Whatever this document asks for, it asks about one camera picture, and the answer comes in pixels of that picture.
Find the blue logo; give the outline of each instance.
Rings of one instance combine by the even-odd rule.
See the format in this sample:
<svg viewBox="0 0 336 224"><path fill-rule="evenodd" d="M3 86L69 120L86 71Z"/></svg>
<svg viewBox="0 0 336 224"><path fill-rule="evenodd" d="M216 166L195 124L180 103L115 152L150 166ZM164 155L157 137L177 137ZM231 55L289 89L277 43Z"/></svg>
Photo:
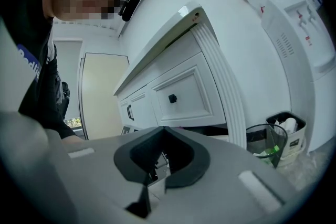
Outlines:
<svg viewBox="0 0 336 224"><path fill-rule="evenodd" d="M26 49L25 46L19 44L17 45L17 49L19 50L20 55L27 62L28 66L35 72L35 81L37 82L42 69L39 61L36 59L34 55L30 53L29 50Z"/></svg>

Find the trash bin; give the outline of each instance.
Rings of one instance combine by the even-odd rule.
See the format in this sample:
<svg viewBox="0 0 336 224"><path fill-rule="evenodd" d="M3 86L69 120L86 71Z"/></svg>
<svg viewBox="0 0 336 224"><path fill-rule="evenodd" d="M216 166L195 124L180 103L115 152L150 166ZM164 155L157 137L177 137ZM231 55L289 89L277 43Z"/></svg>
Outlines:
<svg viewBox="0 0 336 224"><path fill-rule="evenodd" d="M266 147L274 147L275 145L281 145L282 150L276 154L272 159L274 167L280 167L292 163L297 156L304 150L306 145L305 131L306 122L299 116L293 114L290 111L281 111L275 115L266 118L266 123L275 124L276 121L279 123L285 121L288 118L294 118L297 122L296 131L292 134L288 134L288 140L286 145L283 147L285 142L285 136L279 135L275 132L274 126L267 126L266 130Z"/></svg>

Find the sleeve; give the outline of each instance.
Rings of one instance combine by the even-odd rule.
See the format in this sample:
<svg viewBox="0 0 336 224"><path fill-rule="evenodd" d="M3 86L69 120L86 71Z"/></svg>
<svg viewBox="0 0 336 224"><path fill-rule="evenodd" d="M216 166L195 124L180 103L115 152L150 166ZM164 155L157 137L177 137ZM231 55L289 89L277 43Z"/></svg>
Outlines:
<svg viewBox="0 0 336 224"><path fill-rule="evenodd" d="M38 98L38 121L46 129L52 129L59 133L61 139L76 135L75 132L67 126L59 113L56 105L56 87L55 80L57 74L56 50L52 61L44 66L46 68Z"/></svg>

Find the black drawer knob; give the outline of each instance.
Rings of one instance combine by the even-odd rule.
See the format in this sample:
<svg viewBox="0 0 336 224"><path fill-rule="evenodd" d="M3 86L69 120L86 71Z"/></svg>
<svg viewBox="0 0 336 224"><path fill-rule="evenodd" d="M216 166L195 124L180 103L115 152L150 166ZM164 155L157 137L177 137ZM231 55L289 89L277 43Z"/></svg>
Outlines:
<svg viewBox="0 0 336 224"><path fill-rule="evenodd" d="M177 101L177 97L176 97L176 95L174 95L174 94L168 96L168 98L169 98L169 102L170 102L170 104L172 104L172 103L176 103L176 101Z"/></svg>

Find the person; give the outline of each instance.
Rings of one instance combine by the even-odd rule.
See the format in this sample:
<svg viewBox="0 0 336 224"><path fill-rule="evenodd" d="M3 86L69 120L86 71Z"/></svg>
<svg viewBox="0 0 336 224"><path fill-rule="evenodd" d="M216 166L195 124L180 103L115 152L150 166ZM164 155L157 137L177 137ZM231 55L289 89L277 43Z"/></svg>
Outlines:
<svg viewBox="0 0 336 224"><path fill-rule="evenodd" d="M57 54L50 44L52 20L109 18L120 6L121 0L2 0L1 16L7 30L27 68L36 74L19 112L57 131L64 143L81 139L63 122L56 106Z"/></svg>

